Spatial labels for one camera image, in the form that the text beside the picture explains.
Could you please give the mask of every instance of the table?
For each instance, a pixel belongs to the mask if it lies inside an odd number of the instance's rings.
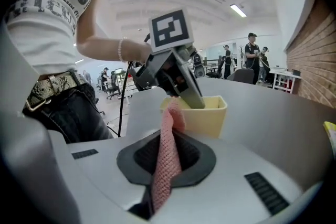
[[[323,123],[336,122],[335,109],[252,84],[212,78],[197,82],[203,96],[221,95],[228,104],[222,139],[246,146],[303,190],[323,179],[333,158]],[[135,93],[127,135],[159,129],[159,106],[165,97],[160,88]]]
[[[285,90],[285,92],[289,92],[291,94],[293,93],[295,79],[301,79],[300,76],[293,75],[291,72],[288,72],[288,71],[271,69],[270,73],[274,74],[273,89]],[[289,88],[289,79],[287,79],[287,82],[286,82],[285,80],[281,79],[281,76],[286,76],[286,77],[292,79],[292,85],[291,85],[290,88]]]

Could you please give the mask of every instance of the belt buckle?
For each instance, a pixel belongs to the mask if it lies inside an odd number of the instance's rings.
[[[41,103],[38,103],[36,106],[32,106],[28,100],[26,100],[26,105],[27,105],[27,109],[30,111],[30,112],[34,112],[36,111],[37,109],[39,109],[41,106],[43,106],[44,104],[49,104],[51,102],[51,99],[49,100],[43,100]]]
[[[80,86],[82,83],[80,82],[80,78],[79,78],[78,73],[74,70],[69,70],[69,73],[71,74],[71,76],[74,79],[77,86]]]

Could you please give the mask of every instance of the black slot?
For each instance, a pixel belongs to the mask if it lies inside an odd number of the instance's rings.
[[[98,151],[92,149],[92,150],[87,150],[87,151],[80,151],[80,152],[75,152],[72,154],[74,159],[80,159],[80,158],[84,158],[84,157],[88,157],[91,156],[93,154],[97,154]]]
[[[244,177],[272,216],[289,206],[289,203],[261,173],[256,172]]]

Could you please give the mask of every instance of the white desk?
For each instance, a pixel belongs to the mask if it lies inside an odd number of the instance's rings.
[[[271,69],[270,73],[274,74],[273,89],[285,90],[285,92],[293,93],[295,79],[301,79],[300,76],[293,75],[289,71],[282,71],[277,69]],[[289,87],[289,80],[292,80],[292,85]]]

